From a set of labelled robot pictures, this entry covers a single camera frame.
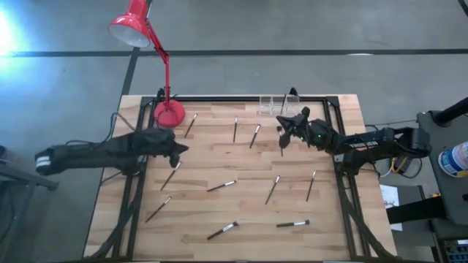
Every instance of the lamp shade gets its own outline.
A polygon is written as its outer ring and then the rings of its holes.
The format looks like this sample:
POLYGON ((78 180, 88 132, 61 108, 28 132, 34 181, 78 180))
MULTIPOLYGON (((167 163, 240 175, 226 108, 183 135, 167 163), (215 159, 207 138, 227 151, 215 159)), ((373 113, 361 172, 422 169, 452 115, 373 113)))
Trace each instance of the lamp shade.
POLYGON ((145 0, 130 0, 127 12, 114 18, 109 32, 119 41, 134 47, 148 47, 150 34, 146 26, 148 5, 145 0))

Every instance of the red desk lamp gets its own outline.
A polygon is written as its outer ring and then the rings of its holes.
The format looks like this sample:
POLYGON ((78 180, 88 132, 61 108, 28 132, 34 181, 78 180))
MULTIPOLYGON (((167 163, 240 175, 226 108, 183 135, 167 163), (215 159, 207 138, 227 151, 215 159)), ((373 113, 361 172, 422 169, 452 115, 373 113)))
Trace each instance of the red desk lamp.
POLYGON ((185 117, 182 103, 170 99, 169 54, 162 48, 153 27, 148 20, 148 5, 145 0, 130 0, 127 12, 110 22, 109 32, 118 40, 134 47, 148 47, 150 40, 154 49, 165 64, 165 101, 154 111, 155 121, 163 127, 173 128, 181 124, 185 117))

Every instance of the lamp base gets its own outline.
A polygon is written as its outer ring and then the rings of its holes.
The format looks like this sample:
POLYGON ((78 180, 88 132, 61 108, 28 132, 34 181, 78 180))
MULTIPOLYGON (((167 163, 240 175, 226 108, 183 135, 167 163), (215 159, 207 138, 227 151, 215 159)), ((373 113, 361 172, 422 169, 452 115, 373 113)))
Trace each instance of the lamp base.
POLYGON ((182 103, 170 100, 162 102, 154 110, 154 123, 165 128, 177 127, 185 118, 185 109, 182 103))

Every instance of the lamp arm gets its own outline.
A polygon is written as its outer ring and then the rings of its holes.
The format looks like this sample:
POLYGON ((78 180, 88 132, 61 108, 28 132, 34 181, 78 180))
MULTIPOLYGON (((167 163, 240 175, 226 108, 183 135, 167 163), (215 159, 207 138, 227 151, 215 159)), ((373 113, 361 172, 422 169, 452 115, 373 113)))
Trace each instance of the lamp arm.
POLYGON ((165 86, 165 97, 166 97, 166 103, 169 102, 170 94, 169 94, 169 89, 170 89, 170 84, 169 84, 169 53, 164 50, 164 48, 161 45, 161 42, 158 39, 158 36, 156 35, 156 32, 154 31, 153 27, 149 23, 149 20, 146 19, 146 26, 149 29, 149 35, 151 38, 151 41, 154 44, 154 49, 158 54, 161 56, 162 61, 165 64, 165 72, 166 72, 166 86, 165 86))

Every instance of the black floor stripe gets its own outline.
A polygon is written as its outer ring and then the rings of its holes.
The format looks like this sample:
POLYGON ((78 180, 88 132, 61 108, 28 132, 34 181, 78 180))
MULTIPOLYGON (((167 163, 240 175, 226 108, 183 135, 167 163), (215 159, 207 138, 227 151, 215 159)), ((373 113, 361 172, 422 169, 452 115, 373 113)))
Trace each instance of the black floor stripe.
MULTIPOLYGON (((468 48, 398 49, 398 50, 172 50, 171 57, 216 56, 405 56, 405 55, 466 55, 468 48)), ((16 52, 3 55, 8 58, 54 57, 127 57, 134 51, 44 51, 16 52)), ((156 51, 138 51, 138 56, 159 56, 156 51)))
POLYGON ((130 92, 133 74, 135 73, 135 67, 137 66, 138 52, 140 52, 140 48, 134 47, 132 51, 132 56, 130 57, 129 67, 127 68, 127 73, 125 74, 125 80, 124 85, 122 86, 121 96, 128 95, 130 92))
POLYGON ((458 3, 460 4, 461 8, 463 9, 463 12, 465 12, 465 15, 468 17, 468 6, 465 0, 458 0, 458 3))

